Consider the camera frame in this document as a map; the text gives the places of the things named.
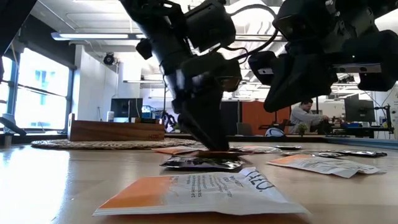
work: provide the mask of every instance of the desk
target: desk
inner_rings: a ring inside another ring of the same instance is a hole
[[[298,134],[288,134],[286,137],[265,137],[265,136],[227,136],[228,142],[327,142],[324,135],[309,134],[302,138]],[[179,138],[194,140],[190,134],[166,133],[165,138]]]
[[[308,150],[370,149],[325,143],[300,145]],[[169,156],[152,151],[50,151],[30,146],[0,150],[0,223],[300,223],[296,216],[254,219],[217,213],[92,217],[98,206],[138,178],[171,174],[159,167]],[[387,157],[378,159],[347,157],[388,171],[351,179],[266,165],[266,161],[279,157],[275,154],[244,159],[284,195],[312,212],[314,223],[388,224],[398,220],[398,151],[386,152]]]

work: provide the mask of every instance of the round rug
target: round rug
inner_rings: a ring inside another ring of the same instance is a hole
[[[163,141],[78,141],[67,139],[34,141],[32,147],[42,149],[153,149],[158,147],[191,146],[196,141],[187,139],[165,138]]]

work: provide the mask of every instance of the man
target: man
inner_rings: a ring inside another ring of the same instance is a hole
[[[299,133],[299,125],[305,124],[307,126],[306,132],[312,131],[312,129],[317,128],[317,126],[323,120],[329,120],[326,115],[312,114],[312,100],[305,100],[292,109],[292,114],[290,115],[290,122],[294,126],[289,127],[289,134]]]

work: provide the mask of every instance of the chair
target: chair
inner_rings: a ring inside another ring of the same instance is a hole
[[[238,135],[243,135],[243,136],[252,136],[253,135],[253,131],[251,129],[250,124],[236,123],[236,129],[238,130]]]

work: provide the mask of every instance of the computer monitor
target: computer monitor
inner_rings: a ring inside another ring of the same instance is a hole
[[[114,98],[111,101],[111,111],[115,118],[142,117],[142,98]]]
[[[376,122],[371,100],[345,99],[346,121]]]

